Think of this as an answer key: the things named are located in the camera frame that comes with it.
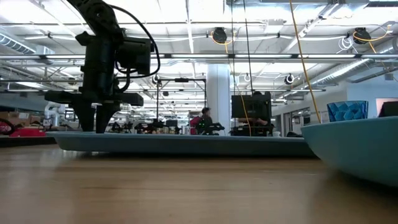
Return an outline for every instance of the desk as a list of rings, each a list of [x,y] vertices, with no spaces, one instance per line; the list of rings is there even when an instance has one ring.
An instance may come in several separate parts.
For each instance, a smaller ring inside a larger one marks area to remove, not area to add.
[[[0,223],[397,223],[398,193],[318,159],[0,149]]]

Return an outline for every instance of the person sitting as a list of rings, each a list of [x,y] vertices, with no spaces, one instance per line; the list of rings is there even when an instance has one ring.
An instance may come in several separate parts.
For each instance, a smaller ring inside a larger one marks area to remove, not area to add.
[[[260,91],[255,91],[253,93],[253,96],[256,96],[256,95],[262,95],[262,94]],[[247,124],[249,122],[250,126],[265,126],[268,124],[267,121],[264,121],[261,118],[239,118],[238,121],[240,123],[245,123],[245,124]]]
[[[190,122],[191,134],[200,134],[205,130],[206,126],[213,124],[213,120],[210,116],[210,108],[203,108],[201,117],[193,118]]]

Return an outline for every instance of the white column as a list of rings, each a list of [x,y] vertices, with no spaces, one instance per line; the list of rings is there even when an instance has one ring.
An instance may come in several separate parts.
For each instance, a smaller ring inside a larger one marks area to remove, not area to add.
[[[225,135],[230,132],[231,93],[229,91],[229,65],[209,64],[207,71],[207,100],[214,123],[225,127]]]

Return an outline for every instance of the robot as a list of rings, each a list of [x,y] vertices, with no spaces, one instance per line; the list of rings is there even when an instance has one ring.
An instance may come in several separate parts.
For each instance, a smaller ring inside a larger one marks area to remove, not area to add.
[[[149,39],[127,37],[125,30],[120,28],[113,8],[102,0],[67,0],[83,16],[95,35],[84,32],[76,36],[80,45],[86,47],[85,65],[81,68],[84,73],[83,86],[79,93],[65,91],[48,91],[45,99],[61,104],[69,104],[79,117],[83,131],[94,130],[96,116],[96,132],[104,133],[112,115],[120,110],[121,103],[132,106],[142,106],[144,100],[137,93],[124,93],[132,78],[148,77],[159,71],[150,72],[150,53],[159,50],[144,26],[130,13]],[[126,74],[126,85],[119,88],[119,80],[114,75],[114,68]],[[141,76],[131,77],[137,72]]]

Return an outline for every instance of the computer monitor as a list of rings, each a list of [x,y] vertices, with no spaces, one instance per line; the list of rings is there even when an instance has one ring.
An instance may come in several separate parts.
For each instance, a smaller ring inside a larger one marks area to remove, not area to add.
[[[177,127],[178,126],[178,120],[167,120],[166,121],[166,126]]]
[[[232,118],[259,118],[271,123],[271,94],[232,96]]]
[[[386,116],[398,116],[398,101],[383,103],[383,106],[380,110],[379,118]]]

